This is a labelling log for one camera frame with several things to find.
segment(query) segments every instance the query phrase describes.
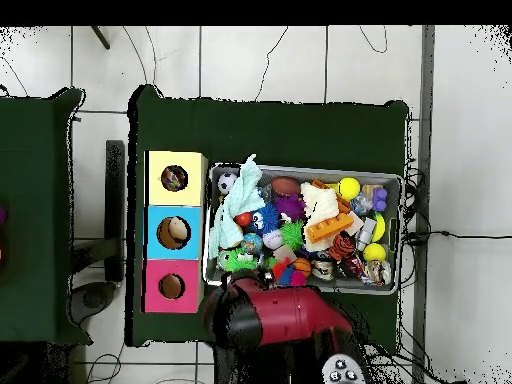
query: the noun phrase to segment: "orange basketball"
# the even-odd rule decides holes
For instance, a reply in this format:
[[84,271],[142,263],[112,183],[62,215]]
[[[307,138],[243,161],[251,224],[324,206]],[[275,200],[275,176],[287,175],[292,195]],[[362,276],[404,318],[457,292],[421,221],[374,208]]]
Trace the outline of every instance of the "orange basketball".
[[309,274],[311,274],[311,264],[307,259],[297,258],[297,260],[292,265],[294,269],[302,272],[306,278],[308,278]]

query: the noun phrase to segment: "light blue cloth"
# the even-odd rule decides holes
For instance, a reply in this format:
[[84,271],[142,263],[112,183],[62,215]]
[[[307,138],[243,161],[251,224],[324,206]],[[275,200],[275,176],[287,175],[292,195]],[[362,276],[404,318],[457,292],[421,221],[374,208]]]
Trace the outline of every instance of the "light blue cloth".
[[256,188],[262,172],[254,163],[253,159],[255,157],[256,155],[249,156],[240,167],[240,176],[236,179],[228,195],[224,198],[223,204],[219,206],[215,213],[208,245],[210,259],[218,256],[219,246],[223,249],[229,249],[242,241],[243,234],[233,220],[235,216],[265,206],[265,202]]

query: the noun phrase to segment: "box hole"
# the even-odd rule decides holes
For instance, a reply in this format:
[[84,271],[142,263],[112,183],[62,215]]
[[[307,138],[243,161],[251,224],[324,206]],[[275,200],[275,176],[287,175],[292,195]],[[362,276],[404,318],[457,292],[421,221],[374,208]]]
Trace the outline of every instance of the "box hole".
[[167,299],[179,299],[185,292],[185,282],[177,274],[167,274],[158,282],[158,291]]
[[163,170],[160,181],[168,191],[183,190],[188,185],[187,171],[179,165],[169,165]]
[[190,240],[190,235],[190,225],[179,216],[163,219],[156,230],[156,237],[160,244],[171,250],[185,247]]

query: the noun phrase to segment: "pink box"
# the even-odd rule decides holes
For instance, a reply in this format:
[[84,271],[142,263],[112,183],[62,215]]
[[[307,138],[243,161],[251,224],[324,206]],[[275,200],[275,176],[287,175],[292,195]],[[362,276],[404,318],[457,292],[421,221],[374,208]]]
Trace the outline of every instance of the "pink box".
[[[144,309],[148,313],[194,314],[203,298],[203,281],[199,260],[148,259],[146,266]],[[179,298],[169,299],[159,289],[160,280],[174,274],[184,283],[184,291]]]

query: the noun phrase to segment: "yellow box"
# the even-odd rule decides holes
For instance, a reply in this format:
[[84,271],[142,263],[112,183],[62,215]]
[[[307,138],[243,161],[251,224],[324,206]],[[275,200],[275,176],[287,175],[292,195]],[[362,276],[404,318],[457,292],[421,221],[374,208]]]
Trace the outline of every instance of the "yellow box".
[[[205,181],[207,172],[207,160],[201,153],[194,152],[170,152],[170,151],[148,151],[148,187],[149,204],[161,206],[203,206]],[[175,166],[181,167],[185,171],[186,185],[179,191],[170,191],[164,187],[162,174],[166,171],[166,176],[172,176],[166,181],[176,180],[177,186],[180,183],[174,177],[173,172],[168,172],[166,168],[176,170]],[[181,175],[180,170],[176,170],[176,175]]]

